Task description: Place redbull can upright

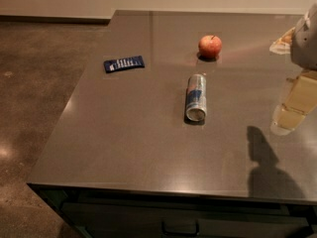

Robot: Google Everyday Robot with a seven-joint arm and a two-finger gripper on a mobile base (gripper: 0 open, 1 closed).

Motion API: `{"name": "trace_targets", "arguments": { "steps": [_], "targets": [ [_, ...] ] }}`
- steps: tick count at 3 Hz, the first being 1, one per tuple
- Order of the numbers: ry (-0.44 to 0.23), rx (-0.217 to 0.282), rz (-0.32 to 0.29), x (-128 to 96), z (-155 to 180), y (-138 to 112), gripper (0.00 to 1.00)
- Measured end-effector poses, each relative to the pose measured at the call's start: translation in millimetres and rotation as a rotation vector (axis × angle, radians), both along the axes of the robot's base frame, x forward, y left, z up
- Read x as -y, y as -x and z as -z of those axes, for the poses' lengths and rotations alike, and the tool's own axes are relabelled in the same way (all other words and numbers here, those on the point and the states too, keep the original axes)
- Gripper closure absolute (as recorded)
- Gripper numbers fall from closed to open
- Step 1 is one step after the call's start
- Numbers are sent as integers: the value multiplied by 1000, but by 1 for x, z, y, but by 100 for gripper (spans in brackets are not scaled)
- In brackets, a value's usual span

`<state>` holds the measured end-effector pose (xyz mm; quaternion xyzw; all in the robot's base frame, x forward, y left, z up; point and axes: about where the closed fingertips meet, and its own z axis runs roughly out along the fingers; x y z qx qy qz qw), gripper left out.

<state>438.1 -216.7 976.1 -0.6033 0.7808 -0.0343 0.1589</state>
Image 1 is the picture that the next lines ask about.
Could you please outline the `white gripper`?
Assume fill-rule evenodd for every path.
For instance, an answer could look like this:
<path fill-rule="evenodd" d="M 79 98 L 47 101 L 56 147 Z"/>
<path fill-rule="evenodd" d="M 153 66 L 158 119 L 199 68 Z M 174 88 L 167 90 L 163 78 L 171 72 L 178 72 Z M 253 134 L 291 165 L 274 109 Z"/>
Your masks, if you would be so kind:
<path fill-rule="evenodd" d="M 277 55 L 289 55 L 291 61 L 305 69 L 317 69 L 317 3 L 296 23 L 275 40 L 269 50 Z"/>

